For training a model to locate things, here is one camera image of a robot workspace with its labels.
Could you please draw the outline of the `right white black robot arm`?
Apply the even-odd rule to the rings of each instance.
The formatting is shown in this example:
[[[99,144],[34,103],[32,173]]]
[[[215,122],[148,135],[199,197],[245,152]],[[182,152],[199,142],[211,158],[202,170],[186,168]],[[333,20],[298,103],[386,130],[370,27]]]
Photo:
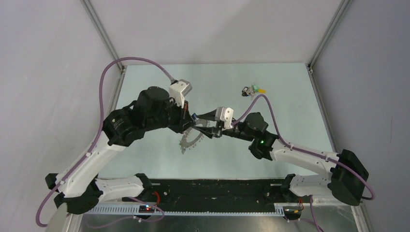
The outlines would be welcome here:
[[[194,128],[209,138],[225,135],[250,141],[249,151],[259,160],[287,162],[314,172],[308,176],[287,175],[280,192],[285,201],[293,202],[308,195],[333,196],[342,203],[358,206],[364,200],[364,182],[368,180],[369,173],[354,152],[344,149],[335,153],[297,147],[285,142],[278,133],[270,133],[259,112],[250,113],[244,121],[229,125],[232,114],[231,108],[221,107],[203,115],[194,115],[194,119],[216,122],[214,127]]]

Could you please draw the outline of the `large silver keyring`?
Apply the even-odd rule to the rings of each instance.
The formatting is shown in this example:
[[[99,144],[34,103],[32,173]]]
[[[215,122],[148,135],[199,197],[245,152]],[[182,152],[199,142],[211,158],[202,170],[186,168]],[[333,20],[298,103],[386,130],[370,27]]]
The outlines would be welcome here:
[[[182,135],[179,142],[181,154],[185,154],[187,151],[196,147],[196,145],[202,141],[204,134],[194,128],[188,128]]]

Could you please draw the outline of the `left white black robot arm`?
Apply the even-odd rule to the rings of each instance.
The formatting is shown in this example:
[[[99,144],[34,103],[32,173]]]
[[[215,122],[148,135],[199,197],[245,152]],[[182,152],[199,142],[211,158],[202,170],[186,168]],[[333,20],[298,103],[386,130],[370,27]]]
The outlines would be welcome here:
[[[48,188],[57,193],[55,205],[66,204],[69,213],[80,215],[104,201],[125,197],[151,199],[153,188],[145,174],[100,179],[98,173],[149,131],[168,128],[182,133],[191,127],[194,119],[185,100],[190,90],[181,83],[171,85],[168,90],[149,87],[129,105],[112,111],[103,121],[98,140],[85,155],[64,172],[46,176]]]

